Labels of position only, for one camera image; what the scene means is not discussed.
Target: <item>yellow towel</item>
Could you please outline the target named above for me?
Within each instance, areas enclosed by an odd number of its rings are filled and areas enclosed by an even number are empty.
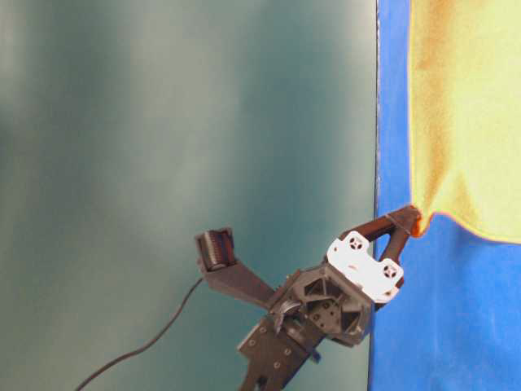
[[[520,0],[411,0],[417,235],[444,213],[484,238],[521,243],[520,20]]]

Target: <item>wire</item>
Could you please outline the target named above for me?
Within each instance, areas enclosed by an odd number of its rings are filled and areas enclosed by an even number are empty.
[[[107,362],[105,365],[103,365],[101,368],[99,368],[96,372],[93,372],[89,377],[87,377],[85,380],[83,380],[81,382],[81,384],[78,385],[75,388],[75,391],[80,391],[81,389],[83,389],[88,383],[90,383],[93,379],[95,379],[96,377],[98,377],[99,375],[104,373],[108,368],[115,366],[117,363],[119,363],[119,362],[121,362],[123,360],[126,360],[127,358],[131,358],[131,357],[136,356],[136,355],[138,355],[140,353],[143,353],[145,350],[147,350],[153,344],[155,344],[157,342],[157,340],[159,340],[163,336],[163,334],[165,334],[167,332],[167,330],[170,328],[170,326],[172,326],[172,324],[175,322],[175,320],[177,319],[177,316],[179,316],[179,314],[182,311],[182,308],[185,306],[186,302],[188,301],[188,298],[190,297],[192,292],[197,288],[197,286],[201,283],[201,281],[203,281],[202,278],[198,279],[197,282],[194,285],[192,285],[192,287],[190,288],[190,290],[186,294],[185,298],[182,299],[181,305],[177,309],[176,313],[169,320],[169,322],[166,323],[166,326],[164,326],[161,329],[161,331],[154,338],[152,338],[150,341],[148,341],[141,348],[133,350],[133,351],[128,352],[128,353],[125,353],[125,354],[122,354],[120,357],[114,358],[112,361]]]

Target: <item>screw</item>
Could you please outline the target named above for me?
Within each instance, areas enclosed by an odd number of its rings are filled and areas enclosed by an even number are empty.
[[[388,279],[394,279],[394,277],[396,276],[396,273],[397,273],[397,270],[394,268],[394,266],[386,265],[386,266],[383,268],[383,274],[384,274]]]

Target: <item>teal backdrop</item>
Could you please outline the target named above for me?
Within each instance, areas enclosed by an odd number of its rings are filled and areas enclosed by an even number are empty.
[[[277,286],[370,220],[375,41],[366,0],[0,0],[0,389],[147,341],[201,231]],[[88,389],[237,389],[262,314],[202,285]],[[287,389],[366,389],[367,340],[319,350]]]

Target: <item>white bracket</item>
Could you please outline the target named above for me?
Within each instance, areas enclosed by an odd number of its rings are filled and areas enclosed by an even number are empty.
[[[398,293],[396,283],[404,270],[391,258],[377,262],[367,253],[369,241],[356,231],[344,240],[336,239],[327,250],[327,259],[349,281],[375,303],[387,303]]]

